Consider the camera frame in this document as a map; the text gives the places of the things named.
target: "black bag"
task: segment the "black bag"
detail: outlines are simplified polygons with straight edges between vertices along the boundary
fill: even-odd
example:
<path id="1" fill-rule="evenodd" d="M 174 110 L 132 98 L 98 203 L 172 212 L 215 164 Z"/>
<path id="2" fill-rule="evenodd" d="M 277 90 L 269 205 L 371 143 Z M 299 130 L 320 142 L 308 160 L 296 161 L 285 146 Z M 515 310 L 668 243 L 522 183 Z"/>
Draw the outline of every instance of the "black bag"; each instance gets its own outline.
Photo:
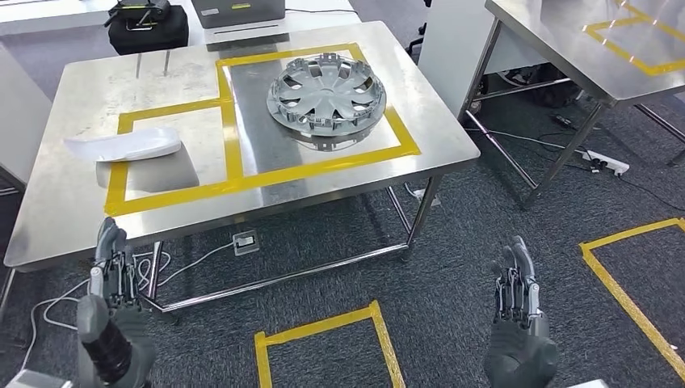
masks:
<path id="1" fill-rule="evenodd" d="M 551 63 L 544 63 L 538 66 L 536 72 L 533 73 L 530 83 L 554 81 L 561 78 L 566 78 L 566 76 L 559 69 Z M 563 82 L 558 85 L 533 89 L 531 92 L 533 101 L 538 105 L 548 108 L 561 108 L 572 103 L 578 97 L 580 90 L 580 86 L 573 82 Z"/>
<path id="2" fill-rule="evenodd" d="M 119 55 L 188 46 L 186 11 L 182 6 L 170 6 L 168 12 L 163 20 L 148 31 L 129 31 L 126 19 L 114 18 L 109 26 L 109 43 Z"/>

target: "yellow tape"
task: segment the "yellow tape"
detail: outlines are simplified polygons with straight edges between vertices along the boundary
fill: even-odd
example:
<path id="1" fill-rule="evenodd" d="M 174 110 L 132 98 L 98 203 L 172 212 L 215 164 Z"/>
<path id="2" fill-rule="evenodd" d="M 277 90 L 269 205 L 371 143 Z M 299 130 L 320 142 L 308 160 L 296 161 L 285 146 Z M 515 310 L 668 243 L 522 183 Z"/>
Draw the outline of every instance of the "yellow tape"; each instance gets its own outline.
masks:
<path id="1" fill-rule="evenodd" d="M 271 367 L 269 366 L 269 353 L 267 343 L 264 340 L 266 335 L 263 331 L 254 335 L 254 352 L 257 357 L 257 372 L 259 374 L 259 386 L 271 388 Z"/>
<path id="2" fill-rule="evenodd" d="M 288 341 L 298 340 L 302 337 L 322 333 L 323 331 L 337 329 L 338 327 L 346 326 L 368 318 L 371 318 L 371 310 L 368 307 L 365 307 L 361 310 L 351 311 L 349 313 L 336 315 L 321 321 L 308 323 L 304 326 L 282 331 L 278 334 L 267 337 L 266 344 L 284 344 Z"/>
<path id="3" fill-rule="evenodd" d="M 277 53 L 265 53 L 247 57 L 222 59 L 216 62 L 216 82 L 219 90 L 217 99 L 208 99 L 192 103 L 181 103 L 169 107 L 153 108 L 138 112 L 122 113 L 118 133 L 131 132 L 135 120 L 168 116 L 184 112 L 191 112 L 207 108 L 221 108 L 221 123 L 224 133 L 224 151 L 226 165 L 226 181 L 206 184 L 195 188 L 184 188 L 172 192 L 163 192 L 152 196 L 126 200 L 126 179 L 128 163 L 115 163 L 111 169 L 110 184 L 107 189 L 105 213 L 112 216 L 143 212 L 165 206 L 178 205 L 193 200 L 202 200 L 213 196 L 221 196 L 233 192 L 241 192 L 251 188 L 271 186 L 296 179 L 340 171 L 352 167 L 382 162 L 393 158 L 409 155 L 419 155 L 421 150 L 411 137 L 391 101 L 386 103 L 385 119 L 390 124 L 400 145 L 370 151 L 364 154 L 350 155 L 342 158 L 325 160 L 300 166 L 286 167 L 274 171 L 266 171 L 257 175 L 244 176 L 240 138 L 237 133 L 235 101 L 230 82 L 226 76 L 228 66 L 274 61 L 289 57 L 303 57 L 316 53 L 336 52 L 347 50 L 354 59 L 366 61 L 357 44 L 334 44 L 330 46 L 305 48 Z"/>
<path id="4" fill-rule="evenodd" d="M 582 243 L 580 248 L 582 251 L 582 258 L 587 263 L 592 272 L 604 283 L 611 295 L 621 304 L 621 307 L 628 313 L 630 318 L 637 324 L 637 326 L 647 335 L 647 338 L 652 342 L 655 348 L 666 358 L 666 361 L 673 367 L 675 372 L 685 382 L 685 362 L 680 358 L 673 348 L 659 330 L 650 322 L 639 307 L 632 301 L 630 296 L 621 288 L 616 280 L 611 276 L 609 271 L 597 260 L 592 253 L 592 249 L 605 246 L 607 244 L 637 236 L 639 234 L 647 233 L 653 230 L 663 229 L 669 226 L 679 226 L 685 232 L 685 219 L 671 218 L 670 220 L 655 222 L 645 226 L 640 226 L 630 230 L 626 230 L 612 236 L 601 238 L 599 240 Z"/>
<path id="5" fill-rule="evenodd" d="M 319 54 L 319 53 L 332 53 L 336 51 L 349 51 L 354 59 L 361 60 L 361 57 L 356 57 L 352 50 L 356 49 L 358 53 L 361 53 L 359 46 L 355 43 L 345 43 L 345 44 L 332 44 L 330 46 L 320 46 L 312 48 L 303 48 L 299 50 L 287 50 L 287 51 L 277 51 L 275 53 L 264 53 L 257 55 L 247 55 L 244 57 L 235 58 L 225 58 L 220 59 L 216 63 L 219 66 L 238 66 L 247 65 L 266 61 L 277 61 L 279 59 L 286 59 L 292 57 L 307 57 L 309 55 Z"/>
<path id="6" fill-rule="evenodd" d="M 600 238 L 599 240 L 595 240 L 593 242 L 585 242 L 581 244 L 582 247 L 586 247 L 588 250 L 596 249 L 601 246 L 610 244 L 610 243 L 615 243 L 616 241 L 623 240 L 626 238 L 634 237 L 639 234 L 651 232 L 652 230 L 657 230 L 657 229 L 663 229 L 668 226 L 680 226 L 683 231 L 685 231 L 685 221 L 683 221 L 682 218 L 671 218 L 668 220 L 664 221 L 659 221 L 655 222 L 653 224 L 648 224 L 645 226 L 638 226 L 637 228 L 632 228 L 629 230 L 624 230 L 623 232 L 619 232 L 617 234 L 612 234 L 611 236 L 607 236 L 604 238 Z"/>
<path id="7" fill-rule="evenodd" d="M 393 344 L 390 342 L 390 334 L 385 327 L 385 322 L 383 321 L 383 316 L 380 314 L 380 306 L 377 301 L 372 301 L 368 307 L 364 307 L 363 309 L 336 315 L 314 323 L 308 323 L 271 336 L 266 336 L 263 331 L 255 334 L 254 348 L 257 355 L 259 385 L 261 387 L 271 387 L 271 370 L 269 367 L 267 346 L 285 344 L 288 341 L 298 340 L 324 331 L 337 329 L 338 327 L 343 327 L 368 318 L 373 321 L 373 326 L 376 329 L 376 334 L 380 341 L 380 349 L 383 352 L 385 363 L 388 366 L 390 381 L 393 383 L 393 387 L 405 387 L 406 385 L 404 378 L 402 378 L 400 365 L 397 362 Z"/>
<path id="8" fill-rule="evenodd" d="M 390 373 L 390 381 L 393 382 L 393 386 L 396 388 L 404 387 L 405 380 L 404 378 L 402 378 L 400 365 L 397 362 L 397 357 L 395 356 L 393 344 L 390 342 L 390 334 L 388 333 L 388 328 L 385 327 L 385 321 L 383 321 L 383 316 L 380 315 L 380 306 L 378 306 L 378 302 L 371 302 L 369 309 L 371 310 L 371 319 L 373 320 L 373 326 L 376 327 L 376 333 L 378 334 L 378 340 L 380 341 L 380 348 L 383 350 L 385 364 L 388 366 L 388 372 Z"/>
<path id="9" fill-rule="evenodd" d="M 622 49 L 618 44 L 611 42 L 610 40 L 608 40 L 607 38 L 604 38 L 601 34 L 599 34 L 597 32 L 598 30 L 603 30 L 603 29 L 610 28 L 610 27 L 622 27 L 622 26 L 628 26 L 630 24 L 649 23 L 649 24 L 653 24 L 653 25 L 657 26 L 659 29 L 664 31 L 666 34 L 669 34 L 669 35 L 675 37 L 676 39 L 679 39 L 679 40 L 685 42 L 685 34 L 678 31 L 677 29 L 669 26 L 668 24 L 664 24 L 664 23 L 652 18 L 651 16 L 647 15 L 645 12 L 642 12 L 642 11 L 638 10 L 636 7 L 631 6 L 625 0 L 614 0 L 614 2 L 619 7 L 623 7 L 628 12 L 635 14 L 635 17 L 626 18 L 626 19 L 608 20 L 608 21 L 602 22 L 602 23 L 590 24 L 588 26 L 585 26 L 585 28 L 583 28 L 583 31 L 585 33 L 587 33 L 588 35 L 592 36 L 593 39 L 597 40 L 599 43 L 601 43 L 607 49 L 610 49 L 615 54 L 617 54 L 619 57 L 625 59 L 626 61 L 629 61 L 635 67 L 642 70 L 643 73 L 645 73 L 649 76 L 656 76 L 656 75 L 661 75 L 661 74 L 668 73 L 671 71 L 685 69 L 685 59 L 672 61 L 672 62 L 668 62 L 668 63 L 661 64 L 661 65 L 647 65 L 646 63 L 644 63 L 639 58 L 636 58 L 634 55 L 630 54 L 628 51 Z"/>

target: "robotic arm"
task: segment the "robotic arm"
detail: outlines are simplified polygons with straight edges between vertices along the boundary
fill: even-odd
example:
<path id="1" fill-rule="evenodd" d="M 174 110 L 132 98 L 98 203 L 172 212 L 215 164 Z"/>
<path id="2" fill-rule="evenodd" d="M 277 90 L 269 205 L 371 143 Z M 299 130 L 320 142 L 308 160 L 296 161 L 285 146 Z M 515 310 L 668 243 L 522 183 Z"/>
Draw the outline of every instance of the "robotic arm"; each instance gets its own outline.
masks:
<path id="1" fill-rule="evenodd" d="M 540 286 L 526 244 L 515 237 L 495 264 L 495 315 L 485 374 L 493 388 L 544 388 L 557 372 L 557 345 L 540 310 Z"/>
<path id="2" fill-rule="evenodd" d="M 145 334 L 136 263 L 126 232 L 100 226 L 88 294 L 78 302 L 78 375 L 84 387 L 149 386 L 156 356 Z"/>

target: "power outlet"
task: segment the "power outlet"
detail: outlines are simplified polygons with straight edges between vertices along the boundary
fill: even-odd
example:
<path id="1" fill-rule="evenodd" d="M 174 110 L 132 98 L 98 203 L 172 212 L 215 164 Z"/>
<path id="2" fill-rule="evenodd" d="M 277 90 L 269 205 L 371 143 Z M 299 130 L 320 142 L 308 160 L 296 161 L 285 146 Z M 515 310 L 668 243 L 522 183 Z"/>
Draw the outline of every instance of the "power outlet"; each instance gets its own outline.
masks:
<path id="1" fill-rule="evenodd" d="M 627 163 L 623 163 L 614 158 L 609 158 L 608 156 L 604 156 L 602 154 L 590 150 L 587 150 L 587 152 L 583 152 L 582 158 L 587 161 L 593 161 L 595 159 L 598 159 L 601 162 L 605 162 L 607 164 L 606 168 L 613 170 L 614 175 L 622 175 L 630 168 L 630 165 L 628 165 Z"/>

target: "white cable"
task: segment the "white cable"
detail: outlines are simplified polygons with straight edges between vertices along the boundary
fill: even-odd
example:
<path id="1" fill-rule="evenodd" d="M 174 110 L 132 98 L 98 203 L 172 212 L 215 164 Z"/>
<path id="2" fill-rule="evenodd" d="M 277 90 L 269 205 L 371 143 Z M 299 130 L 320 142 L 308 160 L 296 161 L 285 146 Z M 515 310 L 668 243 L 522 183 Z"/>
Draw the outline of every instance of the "white cable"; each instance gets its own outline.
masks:
<path id="1" fill-rule="evenodd" d="M 210 252 L 207 253 L 206 255 L 204 255 L 204 256 L 200 257 L 199 259 L 197 259 L 196 261 L 192 262 L 191 264 L 188 264 L 187 266 L 185 266 L 185 267 L 179 269 L 178 271 L 172 273 L 172 274 L 171 274 L 169 277 L 167 277 L 163 282 L 161 282 L 161 283 L 159 284 L 158 287 L 162 287 L 163 285 L 166 284 L 166 282 L 168 282 L 169 280 L 173 279 L 174 276 L 178 275 L 179 273 L 181 273 L 181 272 L 183 272 L 183 271 L 185 271 L 185 270 L 187 270 L 187 269 L 189 269 L 189 268 L 193 268 L 193 267 L 195 267 L 197 264 L 200 264 L 200 263 L 202 262 L 202 260 L 207 259 L 210 255 L 213 255 L 214 253 L 217 253 L 218 251 L 220 251 L 220 250 L 222 250 L 222 249 L 225 249 L 225 248 L 228 248 L 228 247 L 232 247 L 232 246 L 233 246 L 233 243 L 230 243 L 230 244 L 226 244 L 226 245 L 224 245 L 224 246 L 218 247 L 217 249 L 215 249 L 215 250 L 213 250 L 213 251 L 210 251 Z"/>
<path id="2" fill-rule="evenodd" d="M 138 257 L 147 256 L 147 255 L 152 255 L 152 254 L 153 254 L 153 252 L 140 253 L 140 254 L 137 254 L 137 255 L 133 255 L 133 258 L 134 258 L 134 259 L 137 259 Z M 169 254 L 166 253 L 166 252 L 162 252 L 162 255 L 165 256 L 165 257 L 167 258 L 167 261 L 166 261 L 164 264 L 162 264 L 162 266 L 159 268 L 159 272 L 164 271 L 164 268 L 166 268 L 166 266 L 169 265 L 169 263 L 171 263 L 171 255 L 169 255 Z M 142 264 L 143 264 L 143 263 L 147 263 L 147 264 L 148 264 L 148 266 L 147 266 L 146 269 L 145 269 L 145 273 L 143 273 L 143 271 L 141 271 L 141 267 L 142 267 Z M 146 287 L 146 286 L 149 284 L 148 275 L 149 275 L 149 270 L 150 270 L 150 259 L 142 259 L 141 261 L 137 262 L 137 263 L 136 263 L 136 268 L 137 268 L 137 271 L 138 271 L 138 277 L 141 278 L 141 279 L 138 281 L 138 289 L 143 289 L 144 287 Z"/>
<path id="3" fill-rule="evenodd" d="M 409 184 L 405 182 L 405 189 L 409 193 L 410 196 L 416 198 L 417 200 L 421 199 L 421 196 L 419 194 L 416 194 L 415 192 L 412 192 L 411 189 L 409 188 Z"/>
<path id="4" fill-rule="evenodd" d="M 225 248 L 228 248 L 228 247 L 232 247 L 232 246 L 233 246 L 233 243 L 230 243 L 230 244 L 226 244 L 226 245 L 224 245 L 224 246 L 218 247 L 217 249 L 214 249 L 213 251 L 210 251 L 209 253 L 207 253 L 206 255 L 204 255 L 204 256 L 202 256 L 202 257 L 200 257 L 199 259 L 197 259 L 197 260 L 194 261 L 193 263 L 191 263 L 191 264 L 187 265 L 186 267 L 183 267 L 183 268 L 179 269 L 178 271 L 172 273 L 171 276 L 167 277 L 163 282 L 161 282 L 161 283 L 158 285 L 158 287 L 165 285 L 166 282 L 168 282 L 169 280 L 171 280 L 174 276 L 178 275 L 179 273 L 181 273 L 181 272 L 183 272 L 183 271 L 185 271 L 185 270 L 187 270 L 187 269 L 189 269 L 189 268 L 195 267 L 197 264 L 200 264 L 203 260 L 207 259 L 210 255 L 213 255 L 214 253 L 217 253 L 218 251 L 220 251 L 220 250 L 222 250 L 222 249 L 225 249 Z M 135 258 L 138 258 L 138 257 L 142 257 L 142 256 L 146 256 L 146 255 L 152 255 L 152 254 L 153 254 L 153 252 L 141 253 L 141 254 L 133 255 L 133 258 L 135 259 Z M 162 255 L 166 256 L 166 258 L 167 258 L 168 260 L 159 268 L 159 271 L 160 271 L 160 272 L 161 272 L 164 268 L 166 268 L 166 266 L 169 265 L 169 263 L 171 262 L 171 255 L 169 255 L 169 254 L 166 253 L 166 252 L 162 252 Z M 148 267 L 147 267 L 147 270 L 145 271 L 145 274 L 143 274 L 143 272 L 141 271 L 141 264 L 143 264 L 144 262 L 147 262 L 147 263 L 148 263 Z M 141 288 L 142 288 L 142 287 L 145 287 L 145 285 L 141 285 L 141 283 L 142 283 L 143 281 L 147 281 L 147 282 L 149 283 L 149 278 L 147 277 L 148 274 L 149 274 L 149 259 L 143 259 L 143 260 L 141 260 L 140 262 L 138 262 L 138 263 L 136 264 L 136 268 L 137 268 L 137 271 L 138 271 L 138 275 L 141 277 L 141 281 L 138 283 L 138 285 L 139 285 Z M 33 307 L 31 308 L 31 329 L 32 329 L 32 338 L 31 338 L 31 343 L 28 345 L 28 349 L 27 349 L 27 351 L 26 351 L 26 356 L 23 358 L 23 363 L 22 363 L 21 369 L 25 369 L 25 368 L 26 368 L 26 364 L 28 363 L 28 358 L 29 358 L 29 356 L 31 355 L 31 351 L 33 350 L 33 346 L 36 344 L 36 338 L 38 337 L 38 327 L 36 326 L 36 317 L 35 317 L 36 309 L 37 309 L 39 306 L 46 305 L 46 304 L 49 303 L 50 305 L 49 305 L 49 306 L 45 309 L 45 311 L 43 312 L 43 319 L 45 320 L 45 322 L 51 323 L 51 324 L 53 324 L 53 325 L 57 325 L 57 326 L 59 326 L 59 327 L 64 327 L 64 328 L 67 328 L 67 329 L 70 329 L 70 330 L 77 331 L 78 329 L 77 329 L 75 326 L 71 326 L 71 325 L 69 325 L 69 324 L 62 323 L 62 322 L 58 322 L 58 321 L 53 321 L 52 319 L 48 318 L 48 311 L 49 311 L 53 306 L 55 306 L 57 303 L 59 303 L 60 301 L 70 301 L 70 302 L 77 302 L 77 303 L 78 303 L 78 299 L 77 299 L 77 298 L 75 298 L 75 297 L 67 297 L 67 295 L 69 295 L 70 293 L 76 291 L 77 289 L 79 289 L 81 286 L 83 286 L 84 284 L 88 283 L 89 281 L 90 281 L 90 278 L 89 278 L 89 279 L 86 279 L 86 280 L 84 280 L 84 281 L 82 281 L 81 283 L 79 283 L 79 284 L 77 284 L 77 285 L 75 285 L 72 289 L 70 289 L 70 290 L 67 291 L 66 293 L 62 294 L 60 297 L 55 297 L 55 298 L 48 299 L 48 300 L 45 300 L 45 301 L 42 301 L 42 302 L 38 302 L 38 303 L 36 303 L 35 306 L 33 306 Z"/>
<path id="5" fill-rule="evenodd" d="M 52 308 L 53 308 L 60 300 L 62 300 L 64 297 L 66 297 L 66 296 L 69 295 L 70 293 L 76 291 L 77 289 L 81 288 L 82 285 L 84 285 L 85 283 L 88 283 L 89 281 L 90 281 L 90 278 L 89 278 L 89 279 L 85 279 L 85 280 L 82 281 L 81 283 L 75 285 L 72 289 L 70 289 L 69 291 L 67 291 L 67 292 L 66 292 L 64 295 L 62 295 L 61 297 L 56 298 L 56 300 L 55 300 L 54 302 L 50 303 L 50 306 L 48 306 L 48 308 L 45 309 L 45 311 L 43 311 L 43 319 L 45 320 L 45 322 L 51 323 L 51 324 L 53 324 L 53 325 L 57 325 L 57 326 L 59 326 L 59 327 L 64 327 L 65 329 L 71 329 L 71 330 L 76 331 L 77 329 L 76 329 L 75 326 L 71 326 L 71 325 L 68 325 L 68 324 L 66 324 L 66 323 L 62 323 L 62 322 L 58 322 L 58 321 L 53 321 L 53 320 L 51 320 L 50 318 L 48 318 L 48 311 L 50 311 L 50 309 L 52 309 Z"/>
<path id="6" fill-rule="evenodd" d="M 38 337 L 38 328 L 36 327 L 36 316 L 35 316 L 36 309 L 39 306 L 46 305 L 46 304 L 50 303 L 50 306 L 48 306 L 48 308 L 45 309 L 45 312 L 43 313 L 43 319 L 45 319 L 46 322 L 56 324 L 58 326 L 67 327 L 67 328 L 72 329 L 72 330 L 77 330 L 76 327 L 67 325 L 66 323 L 56 322 L 56 321 L 53 321 L 51 319 L 48 320 L 47 313 L 48 313 L 48 310 L 50 310 L 50 307 L 55 306 L 55 304 L 57 304 L 59 301 L 78 302 L 77 298 L 67 297 L 67 295 L 76 291 L 79 287 L 81 287 L 85 283 L 88 283 L 89 281 L 90 281 L 90 279 L 86 279 L 86 280 L 82 281 L 81 283 L 79 283 L 78 285 L 74 286 L 72 289 L 70 289 L 66 293 L 63 293 L 60 297 L 55 297 L 53 299 L 48 299 L 46 301 L 39 302 L 35 306 L 33 306 L 33 308 L 31 308 L 32 337 L 31 337 L 31 343 L 28 345 L 28 349 L 26 351 L 26 356 L 23 358 L 23 363 L 22 363 L 21 369 L 26 368 L 26 364 L 28 363 L 28 357 L 31 355 L 31 350 L 33 350 L 33 345 L 36 344 L 36 338 Z"/>
<path id="7" fill-rule="evenodd" d="M 480 129 L 466 129 L 466 130 L 467 130 L 467 131 L 471 131 L 471 132 L 483 133 Z M 544 144 L 545 146 L 550 146 L 550 147 L 557 147 L 557 148 L 560 148 L 560 149 L 562 149 L 562 150 L 565 150 L 565 149 L 566 149 L 566 147 L 564 147 L 563 145 L 558 145 L 558 144 L 554 144 L 554 143 L 547 143 L 546 141 L 541 141 L 541 140 L 533 139 L 532 137 L 525 137 L 525 136 L 514 135 L 513 133 L 492 131 L 492 130 L 490 130 L 490 129 L 488 129 L 488 133 L 496 133 L 497 135 L 503 135 L 503 136 L 513 137 L 513 138 L 520 139 L 520 140 L 534 141 L 535 143 Z M 581 155 L 586 154 L 585 151 L 581 151 L 581 150 L 574 150 L 574 151 L 577 152 L 577 153 L 579 153 L 579 154 L 581 154 Z"/>

